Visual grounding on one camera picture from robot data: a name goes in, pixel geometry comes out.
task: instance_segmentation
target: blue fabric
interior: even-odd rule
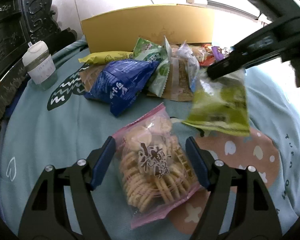
[[[57,70],[57,83],[47,91],[29,82],[10,118],[0,160],[0,197],[7,224],[15,233],[31,190],[46,165],[62,168],[86,158],[91,150],[101,147],[109,135],[161,102],[170,116],[179,119],[185,119],[190,111],[191,102],[140,95],[132,107],[115,118],[109,105],[81,96],[84,90],[78,58],[87,54],[86,49],[64,63]],[[281,89],[258,67],[249,69],[247,74],[250,125],[272,138],[281,154],[279,175],[269,192],[285,233],[300,215],[300,117]],[[198,133],[181,123],[175,123],[173,131],[183,148],[186,139]],[[65,196],[72,229],[80,232],[68,187]],[[169,219],[131,230],[131,210],[114,165],[109,166],[92,197],[113,240],[189,239],[189,235],[180,233]],[[230,192],[221,233],[229,229],[234,202],[235,193]]]

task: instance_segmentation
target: white star print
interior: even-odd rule
[[[200,220],[199,214],[202,211],[202,207],[194,208],[190,203],[187,203],[186,210],[188,212],[188,216],[185,218],[185,223],[189,223],[191,221],[198,223]]]

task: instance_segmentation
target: blue snack bag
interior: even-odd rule
[[[110,112],[117,117],[136,100],[158,65],[158,61],[112,61],[100,72],[85,98],[110,104]]]

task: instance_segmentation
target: plastic bottle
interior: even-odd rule
[[[46,90],[58,79],[49,49],[44,41],[38,41],[33,45],[29,42],[28,45],[28,51],[22,57],[23,65],[33,82]]]

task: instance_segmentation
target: bottle label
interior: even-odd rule
[[[41,84],[56,70],[51,55],[49,55],[43,62],[41,62],[33,70],[29,71],[30,77],[36,85]]]

